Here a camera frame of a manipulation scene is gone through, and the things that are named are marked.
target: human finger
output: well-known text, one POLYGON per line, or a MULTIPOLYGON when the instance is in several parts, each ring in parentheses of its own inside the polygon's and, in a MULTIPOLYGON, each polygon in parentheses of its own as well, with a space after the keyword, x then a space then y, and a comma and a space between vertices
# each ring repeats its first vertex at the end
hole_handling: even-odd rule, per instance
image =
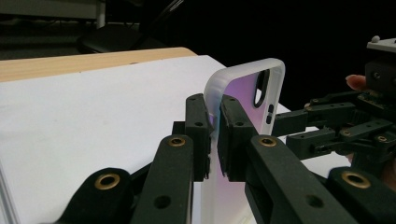
POLYGON ((346 84, 354 91, 367 90, 366 77, 362 75, 350 75, 346 77, 346 84))

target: wooden edge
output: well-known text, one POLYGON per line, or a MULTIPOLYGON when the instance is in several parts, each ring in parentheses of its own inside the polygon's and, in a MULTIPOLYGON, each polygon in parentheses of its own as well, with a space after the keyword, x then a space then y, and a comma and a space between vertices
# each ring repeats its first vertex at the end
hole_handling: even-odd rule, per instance
POLYGON ((0 61, 0 82, 187 56, 196 54, 186 48, 168 48, 0 61))

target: screw hole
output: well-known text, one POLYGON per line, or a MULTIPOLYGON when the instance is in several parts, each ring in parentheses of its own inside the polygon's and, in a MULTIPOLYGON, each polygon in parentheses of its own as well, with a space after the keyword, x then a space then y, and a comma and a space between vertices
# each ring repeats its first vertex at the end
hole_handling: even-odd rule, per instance
POLYGON ((186 140, 184 140, 183 138, 171 138, 168 142, 169 146, 171 147, 181 147, 184 144, 186 144, 186 140))

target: white paper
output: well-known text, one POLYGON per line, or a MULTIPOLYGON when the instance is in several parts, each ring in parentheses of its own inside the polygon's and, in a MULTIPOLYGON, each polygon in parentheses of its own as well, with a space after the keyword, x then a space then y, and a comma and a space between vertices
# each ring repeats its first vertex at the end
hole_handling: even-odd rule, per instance
POLYGON ((19 222, 57 220, 98 170, 151 162, 186 98, 223 67, 192 56, 0 83, 0 162, 19 222))

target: phone case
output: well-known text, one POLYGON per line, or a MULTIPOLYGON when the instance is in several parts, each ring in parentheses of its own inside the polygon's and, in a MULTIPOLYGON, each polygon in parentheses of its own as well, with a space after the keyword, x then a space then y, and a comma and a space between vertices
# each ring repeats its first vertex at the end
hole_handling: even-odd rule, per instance
POLYGON ((245 183, 229 182, 220 170, 219 107, 223 94, 238 99, 258 133, 270 134, 284 76, 283 62, 270 58, 220 69, 208 80, 204 98, 215 131, 211 173, 202 184, 201 223, 255 223, 245 196, 245 183))

